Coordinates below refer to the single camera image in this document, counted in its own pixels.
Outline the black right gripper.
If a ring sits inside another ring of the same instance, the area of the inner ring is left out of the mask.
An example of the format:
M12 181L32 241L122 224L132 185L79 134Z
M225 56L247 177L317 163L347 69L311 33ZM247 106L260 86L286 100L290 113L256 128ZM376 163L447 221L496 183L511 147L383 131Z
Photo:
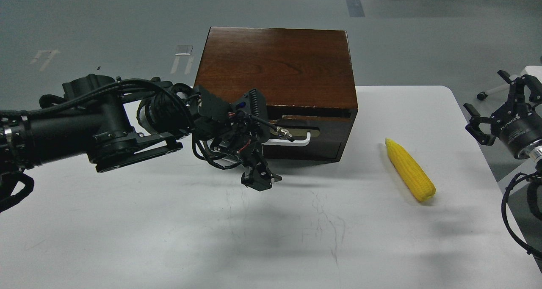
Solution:
M472 104L464 103L463 107L470 115L465 129L482 146L492 146L497 137L515 159L527 159L535 148L541 146L542 120L525 102L524 91L525 87L530 90L528 100L537 107L542 101L542 85L536 77L528 74L513 81L507 71L499 70L497 74L509 82L507 101L490 117L482 117ZM491 133L484 133L481 124L489 124Z

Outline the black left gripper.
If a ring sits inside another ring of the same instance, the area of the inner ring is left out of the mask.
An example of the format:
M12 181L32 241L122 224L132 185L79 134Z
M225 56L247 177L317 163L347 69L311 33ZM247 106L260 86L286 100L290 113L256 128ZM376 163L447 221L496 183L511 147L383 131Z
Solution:
M252 89L228 103L203 86L191 90L192 144L196 156L228 170L245 167L242 185L257 191L271 189L282 177L269 169L263 143L271 136L265 97Z

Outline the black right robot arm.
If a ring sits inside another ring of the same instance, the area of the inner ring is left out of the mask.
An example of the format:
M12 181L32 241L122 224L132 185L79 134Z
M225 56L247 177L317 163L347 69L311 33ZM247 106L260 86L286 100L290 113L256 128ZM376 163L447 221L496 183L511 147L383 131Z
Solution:
M511 179L501 201L503 223L513 240L528 255L541 260L541 251L520 239L511 229L507 218L506 207L511 191L521 182L528 182L526 203L531 214L542 219L538 205L541 177L542 118L536 112L541 105L541 82L529 74L515 79L507 71L499 70L497 74L507 83L509 92L507 100L490 117L482 117L476 108L469 103L463 104L470 119L466 125L468 131L482 146L492 146L496 139L504 144L517 160L530 158L535 163L535 172L531 174L517 173Z

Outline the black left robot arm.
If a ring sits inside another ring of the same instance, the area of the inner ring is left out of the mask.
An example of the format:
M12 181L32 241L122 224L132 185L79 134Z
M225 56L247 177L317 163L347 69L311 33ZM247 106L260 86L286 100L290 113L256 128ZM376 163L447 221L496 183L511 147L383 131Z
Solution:
M221 169L243 166L242 185L263 191L281 180L268 168L263 143L290 132L269 122L265 97L249 90L228 103L201 86L90 74L44 95L33 111L1 111L1 210L34 189L25 174L47 162L86 154L97 172L153 159L192 138L196 158Z

